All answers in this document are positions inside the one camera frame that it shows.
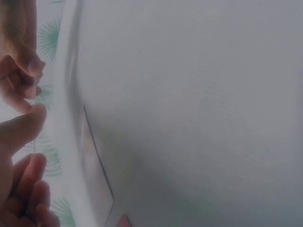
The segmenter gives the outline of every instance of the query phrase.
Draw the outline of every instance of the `hand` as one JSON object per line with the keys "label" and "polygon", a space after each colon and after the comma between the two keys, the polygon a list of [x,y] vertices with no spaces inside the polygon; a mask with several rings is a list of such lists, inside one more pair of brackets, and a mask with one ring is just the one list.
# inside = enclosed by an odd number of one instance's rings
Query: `hand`
{"label": "hand", "polygon": [[50,190],[42,180],[45,156],[29,155],[14,166],[11,160],[35,139],[45,118],[45,107],[35,105],[30,113],[0,124],[0,223],[5,227],[60,226],[49,211]]}
{"label": "hand", "polygon": [[0,95],[23,114],[31,109],[25,98],[35,98],[34,77],[39,81],[45,66],[36,54],[36,34],[36,0],[0,0]]}

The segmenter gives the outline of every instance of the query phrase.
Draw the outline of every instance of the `white surface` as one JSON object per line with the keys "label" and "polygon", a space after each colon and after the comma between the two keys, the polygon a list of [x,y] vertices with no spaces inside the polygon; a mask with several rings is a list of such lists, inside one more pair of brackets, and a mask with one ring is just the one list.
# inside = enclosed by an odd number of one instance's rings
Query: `white surface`
{"label": "white surface", "polygon": [[62,23],[56,136],[67,162],[84,103],[108,226],[301,226],[303,2],[83,3]]}

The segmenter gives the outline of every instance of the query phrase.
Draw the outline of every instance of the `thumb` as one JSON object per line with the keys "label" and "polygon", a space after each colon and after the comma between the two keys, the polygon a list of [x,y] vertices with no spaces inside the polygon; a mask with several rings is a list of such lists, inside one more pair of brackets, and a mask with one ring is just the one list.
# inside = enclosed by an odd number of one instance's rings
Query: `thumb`
{"label": "thumb", "polygon": [[42,75],[45,62],[41,61],[36,51],[23,42],[17,29],[7,28],[4,32],[2,47],[27,75],[38,77]]}
{"label": "thumb", "polygon": [[40,133],[46,119],[46,108],[38,104],[30,113],[0,124],[0,152],[11,157]]}

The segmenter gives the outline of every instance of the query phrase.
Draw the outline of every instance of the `patterned fabric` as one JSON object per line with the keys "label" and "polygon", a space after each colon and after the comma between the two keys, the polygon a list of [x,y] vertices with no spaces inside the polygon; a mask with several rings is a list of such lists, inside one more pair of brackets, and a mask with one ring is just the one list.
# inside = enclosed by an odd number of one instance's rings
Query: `patterned fabric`
{"label": "patterned fabric", "polygon": [[[64,0],[44,0],[37,1],[37,40],[38,54],[46,62],[43,79],[40,87],[42,94],[37,97],[38,103],[43,103],[48,110],[45,126],[36,139],[37,153],[45,154],[47,166],[44,180],[51,187],[51,210],[59,217],[62,227],[76,227],[69,202],[66,199],[66,192],[62,188],[64,181],[60,163],[60,152],[53,145],[53,67],[55,62],[58,35],[60,31],[60,21],[62,18]],[[18,114],[0,100],[0,121],[12,119]],[[13,162],[20,160],[28,153],[33,153],[33,143],[27,144],[14,157]]]}

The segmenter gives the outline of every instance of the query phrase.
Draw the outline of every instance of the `green palm leaf pattern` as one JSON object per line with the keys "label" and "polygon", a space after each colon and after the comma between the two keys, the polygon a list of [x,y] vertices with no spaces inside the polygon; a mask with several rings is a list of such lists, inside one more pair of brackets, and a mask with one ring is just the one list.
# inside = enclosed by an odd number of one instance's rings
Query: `green palm leaf pattern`
{"label": "green palm leaf pattern", "polygon": [[51,1],[51,3],[61,3],[61,2],[65,2],[65,0],[53,0],[53,1]]}
{"label": "green palm leaf pattern", "polygon": [[41,86],[42,93],[37,96],[37,103],[42,103],[48,110],[51,110],[53,104],[53,85]]}
{"label": "green palm leaf pattern", "polygon": [[54,200],[51,210],[60,219],[61,227],[76,227],[71,207],[65,198]]}
{"label": "green palm leaf pattern", "polygon": [[53,58],[56,55],[59,31],[60,31],[59,20],[46,23],[38,31],[38,41],[39,41],[38,47],[42,51],[42,53],[50,60],[53,60]]}
{"label": "green palm leaf pattern", "polygon": [[[24,146],[25,152],[34,152],[34,142],[30,142]],[[59,159],[59,151],[52,144],[51,138],[43,128],[39,136],[36,138],[36,150],[46,156],[47,164],[45,168],[45,176],[59,176],[62,174]]]}

